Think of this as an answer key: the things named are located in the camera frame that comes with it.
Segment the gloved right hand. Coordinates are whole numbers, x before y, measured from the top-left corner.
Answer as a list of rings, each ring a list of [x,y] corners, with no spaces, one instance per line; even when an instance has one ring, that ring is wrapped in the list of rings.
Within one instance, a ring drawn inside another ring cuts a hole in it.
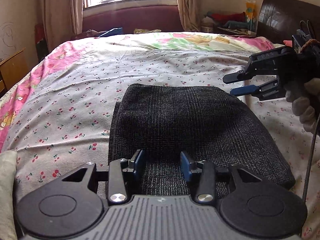
[[[319,100],[319,78],[313,78],[304,84],[308,94],[315,96]],[[310,96],[298,96],[294,90],[298,90],[296,85],[285,86],[285,98],[287,102],[292,103],[292,112],[299,117],[300,123],[306,132],[314,134],[317,118],[315,116],[315,107],[310,104]]]

